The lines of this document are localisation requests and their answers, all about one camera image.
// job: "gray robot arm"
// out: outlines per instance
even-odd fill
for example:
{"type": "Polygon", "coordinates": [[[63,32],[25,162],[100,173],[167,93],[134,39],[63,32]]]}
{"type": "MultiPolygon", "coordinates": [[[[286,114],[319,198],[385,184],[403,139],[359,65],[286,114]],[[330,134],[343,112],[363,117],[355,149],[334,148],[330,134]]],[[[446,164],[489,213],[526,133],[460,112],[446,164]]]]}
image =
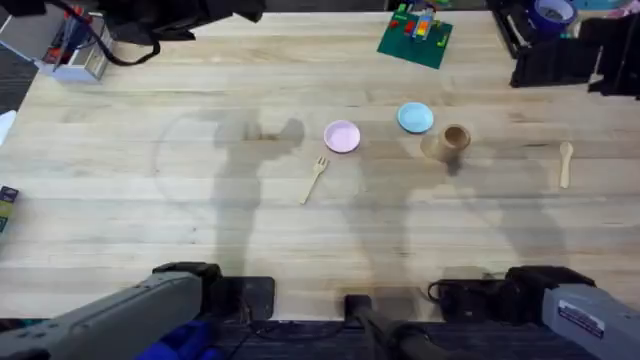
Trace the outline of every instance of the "gray robot arm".
{"type": "Polygon", "coordinates": [[[156,269],[131,288],[40,324],[5,332],[0,335],[0,359],[132,359],[201,312],[206,301],[203,285],[221,278],[220,269],[189,265],[204,269],[206,276],[167,264],[159,268],[165,272],[156,269]]]}

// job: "blue tape roll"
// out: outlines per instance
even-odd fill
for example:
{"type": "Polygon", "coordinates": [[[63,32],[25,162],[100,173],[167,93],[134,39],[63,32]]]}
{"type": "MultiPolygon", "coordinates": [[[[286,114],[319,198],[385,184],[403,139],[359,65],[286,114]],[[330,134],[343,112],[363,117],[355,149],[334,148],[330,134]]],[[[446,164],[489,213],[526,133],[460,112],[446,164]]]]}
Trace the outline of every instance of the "blue tape roll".
{"type": "Polygon", "coordinates": [[[565,0],[535,0],[529,18],[539,33],[558,35],[578,17],[575,6],[565,0]]]}

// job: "wood grain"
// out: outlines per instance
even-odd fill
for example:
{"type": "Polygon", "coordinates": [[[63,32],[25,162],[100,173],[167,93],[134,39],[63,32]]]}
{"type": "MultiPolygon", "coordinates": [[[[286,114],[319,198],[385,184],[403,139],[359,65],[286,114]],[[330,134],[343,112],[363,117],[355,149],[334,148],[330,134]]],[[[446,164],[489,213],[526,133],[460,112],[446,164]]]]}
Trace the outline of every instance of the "wood grain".
{"type": "Polygon", "coordinates": [[[430,319],[429,281],[521,264],[570,266],[640,306],[638,103],[511,89],[490,14],[441,18],[455,29],[438,71],[376,53],[388,14],[267,14],[110,66],[101,86],[37,76],[0,148],[0,183],[21,190],[0,317],[54,316],[170,261],[273,276],[281,319],[338,318],[349,292],[430,319]],[[432,108],[432,134],[469,129],[457,174],[396,125],[406,101],[432,108]],[[360,127],[352,154],[323,144],[337,119],[360,127]],[[301,207],[321,155],[331,166],[301,207]]]}

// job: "wooden cup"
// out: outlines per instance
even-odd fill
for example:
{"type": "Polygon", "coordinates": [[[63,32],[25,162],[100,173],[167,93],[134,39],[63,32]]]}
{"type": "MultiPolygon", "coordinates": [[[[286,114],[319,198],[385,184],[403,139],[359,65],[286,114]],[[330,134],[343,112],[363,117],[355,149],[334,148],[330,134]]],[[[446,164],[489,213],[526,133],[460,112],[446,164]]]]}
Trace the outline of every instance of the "wooden cup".
{"type": "Polygon", "coordinates": [[[425,136],[420,142],[422,153],[438,161],[448,163],[460,156],[471,143],[469,131],[462,125],[449,125],[438,136],[425,136]]]}

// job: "wooden fork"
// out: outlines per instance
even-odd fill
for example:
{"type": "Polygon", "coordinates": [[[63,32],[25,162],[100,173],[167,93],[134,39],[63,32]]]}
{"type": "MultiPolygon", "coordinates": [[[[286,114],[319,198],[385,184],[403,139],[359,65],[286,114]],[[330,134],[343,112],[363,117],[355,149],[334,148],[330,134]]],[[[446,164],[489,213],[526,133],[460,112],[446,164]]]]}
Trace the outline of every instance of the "wooden fork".
{"type": "Polygon", "coordinates": [[[307,199],[309,199],[309,195],[311,195],[311,190],[313,190],[313,186],[316,184],[316,181],[318,181],[318,176],[324,172],[327,165],[329,165],[329,160],[324,156],[320,156],[318,160],[316,160],[316,163],[313,165],[313,181],[311,182],[311,186],[309,186],[309,190],[305,196],[300,200],[300,204],[306,204],[307,199]]]}

